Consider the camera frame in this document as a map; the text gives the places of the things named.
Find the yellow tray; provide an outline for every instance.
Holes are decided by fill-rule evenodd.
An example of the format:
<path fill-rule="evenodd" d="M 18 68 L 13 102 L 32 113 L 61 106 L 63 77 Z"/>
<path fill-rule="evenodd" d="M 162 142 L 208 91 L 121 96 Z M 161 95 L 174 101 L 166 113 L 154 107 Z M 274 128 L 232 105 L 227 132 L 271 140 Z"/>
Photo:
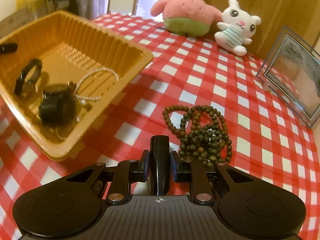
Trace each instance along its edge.
<path fill-rule="evenodd" d="M 0 54 L 0 95 L 20 125 L 54 160 L 68 156 L 94 120 L 153 59 L 148 49 L 65 11 L 31 22 L 0 40 L 0 44 L 9 42 L 18 43 L 18 50 Z M 15 81 L 33 58 L 42 60 L 42 75 L 36 84 L 36 92 L 21 98 L 13 93 Z M 52 128 L 41 124 L 38 107 L 44 87 L 78 82 L 89 70 L 102 66 L 113 69 L 120 79 L 116 81 L 113 74 L 100 72 L 83 82 L 77 94 L 103 96 L 92 104 L 92 110 L 79 123 L 75 120 L 59 129 L 59 137 Z"/>

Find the striped shirt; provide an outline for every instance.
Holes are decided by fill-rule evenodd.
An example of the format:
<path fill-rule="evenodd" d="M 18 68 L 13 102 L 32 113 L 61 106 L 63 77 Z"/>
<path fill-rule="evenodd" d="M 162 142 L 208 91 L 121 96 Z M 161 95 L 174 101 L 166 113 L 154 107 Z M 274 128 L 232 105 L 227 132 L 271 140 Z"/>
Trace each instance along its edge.
<path fill-rule="evenodd" d="M 226 42 L 229 47 L 242 46 L 245 37 L 236 28 L 230 26 L 222 32 L 226 36 Z"/>

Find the plush toy ear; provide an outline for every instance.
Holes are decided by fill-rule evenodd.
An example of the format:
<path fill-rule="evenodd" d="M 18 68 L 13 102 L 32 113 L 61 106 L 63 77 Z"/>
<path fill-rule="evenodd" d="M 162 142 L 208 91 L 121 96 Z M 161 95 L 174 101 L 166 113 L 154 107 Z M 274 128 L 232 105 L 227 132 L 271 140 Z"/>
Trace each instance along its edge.
<path fill-rule="evenodd" d="M 229 7 L 240 9 L 240 5 L 237 0 L 229 0 Z"/>
<path fill-rule="evenodd" d="M 260 25 L 261 24 L 261 18 L 259 16 L 251 16 L 252 19 L 255 21 L 256 25 Z"/>

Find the plush toy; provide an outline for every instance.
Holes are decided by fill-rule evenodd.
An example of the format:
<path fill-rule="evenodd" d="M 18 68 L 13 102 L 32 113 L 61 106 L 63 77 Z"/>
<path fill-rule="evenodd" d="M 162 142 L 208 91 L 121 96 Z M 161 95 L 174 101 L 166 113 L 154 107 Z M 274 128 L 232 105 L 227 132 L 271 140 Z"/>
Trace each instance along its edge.
<path fill-rule="evenodd" d="M 214 21 L 221 21 L 221 11 L 204 0 L 159 0 L 151 8 L 151 15 L 162 12 L 167 30 L 193 38 L 207 34 Z"/>
<path fill-rule="evenodd" d="M 217 26 L 221 32 L 214 37 L 218 45 L 238 56 L 247 54 L 247 49 L 242 44 L 250 44 L 250 39 L 256 32 L 256 27 L 261 23 L 258 16 L 250 16 L 240 9 L 236 0 L 229 0 L 229 7 L 222 13 L 222 22 Z"/>

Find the metal screw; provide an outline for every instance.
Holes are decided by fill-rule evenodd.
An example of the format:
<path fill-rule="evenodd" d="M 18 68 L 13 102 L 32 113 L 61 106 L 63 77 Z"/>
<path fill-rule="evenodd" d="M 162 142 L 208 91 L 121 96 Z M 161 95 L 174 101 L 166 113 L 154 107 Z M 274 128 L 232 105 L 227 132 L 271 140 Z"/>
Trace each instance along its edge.
<path fill-rule="evenodd" d="M 119 193 L 113 193 L 109 196 L 109 200 L 113 201 L 113 202 L 118 202 L 124 199 L 124 196 L 122 194 Z"/>
<path fill-rule="evenodd" d="M 196 196 L 196 199 L 199 201 L 209 201 L 211 200 L 211 196 L 207 193 L 201 193 Z"/>

